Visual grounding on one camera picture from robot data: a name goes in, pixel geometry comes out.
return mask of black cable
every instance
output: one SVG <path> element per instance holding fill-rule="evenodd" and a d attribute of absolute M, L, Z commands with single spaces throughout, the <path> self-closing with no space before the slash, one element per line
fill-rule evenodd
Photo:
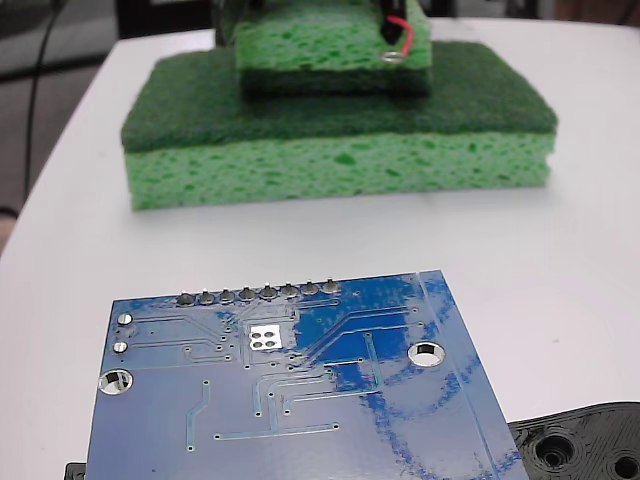
<path fill-rule="evenodd" d="M 29 108 L 27 110 L 27 144 L 25 146 L 25 165 L 24 165 L 24 201 L 27 201 L 29 196 L 29 187 L 31 184 L 31 156 L 32 148 L 31 141 L 33 137 L 33 116 L 36 109 L 36 96 L 38 93 L 38 80 L 40 80 L 40 74 L 42 73 L 42 63 L 44 61 L 44 54 L 47 50 L 47 43 L 49 43 L 49 36 L 53 30 L 53 26 L 56 23 L 58 14 L 62 11 L 62 2 L 53 2 L 51 17 L 47 22 L 47 27 L 40 42 L 40 51 L 38 52 L 38 58 L 36 60 L 36 67 L 33 73 L 33 81 L 31 82 L 31 95 L 29 97 Z"/>
<path fill-rule="evenodd" d="M 0 216 L 18 218 L 18 212 L 11 207 L 0 207 Z"/>

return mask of sponge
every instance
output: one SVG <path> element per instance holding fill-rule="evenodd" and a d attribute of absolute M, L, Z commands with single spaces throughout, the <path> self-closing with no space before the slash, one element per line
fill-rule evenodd
<path fill-rule="evenodd" d="M 401 50 L 406 33 L 388 45 L 371 0 L 270 0 L 235 29 L 242 88 L 252 95 L 426 94 L 431 26 L 417 0 L 407 1 L 407 20 L 415 30 L 411 54 L 390 64 L 381 55 Z"/>
<path fill-rule="evenodd" d="M 233 52 L 161 61 L 122 131 L 134 208 L 543 185 L 553 111 L 489 48 L 433 50 L 428 100 L 243 102 Z"/>

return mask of table surface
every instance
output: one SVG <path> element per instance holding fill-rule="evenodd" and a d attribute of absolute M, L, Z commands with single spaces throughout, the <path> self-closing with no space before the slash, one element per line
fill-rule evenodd
<path fill-rule="evenodd" d="M 442 269 L 508 421 L 640 401 L 640 30 L 436 29 L 477 36 L 557 111 L 547 188 L 134 213 L 120 127 L 154 62 L 212 34 L 117 44 L 0 261 L 0 478 L 86 459 L 114 299 L 203 287 Z"/>

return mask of mounting hole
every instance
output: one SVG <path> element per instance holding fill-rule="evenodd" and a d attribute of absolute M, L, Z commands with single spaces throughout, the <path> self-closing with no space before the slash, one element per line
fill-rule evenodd
<path fill-rule="evenodd" d="M 613 469 L 620 478 L 637 478 L 640 472 L 640 465 L 635 458 L 620 457 Z"/>
<path fill-rule="evenodd" d="M 126 370 L 117 368 L 100 375 L 98 389 L 106 395 L 120 395 L 133 385 L 133 375 Z"/>
<path fill-rule="evenodd" d="M 575 450 L 573 444 L 560 435 L 550 435 L 536 446 L 536 455 L 551 468 L 558 468 L 571 461 Z"/>
<path fill-rule="evenodd" d="M 419 367 L 435 367 L 444 361 L 445 353 L 437 343 L 421 342 L 412 345 L 407 355 Z"/>

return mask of circuit board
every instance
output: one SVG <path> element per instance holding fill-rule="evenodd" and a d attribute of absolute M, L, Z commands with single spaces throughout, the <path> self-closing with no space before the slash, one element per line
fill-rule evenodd
<path fill-rule="evenodd" d="M 527 475 L 434 271 L 114 302 L 86 478 Z"/>

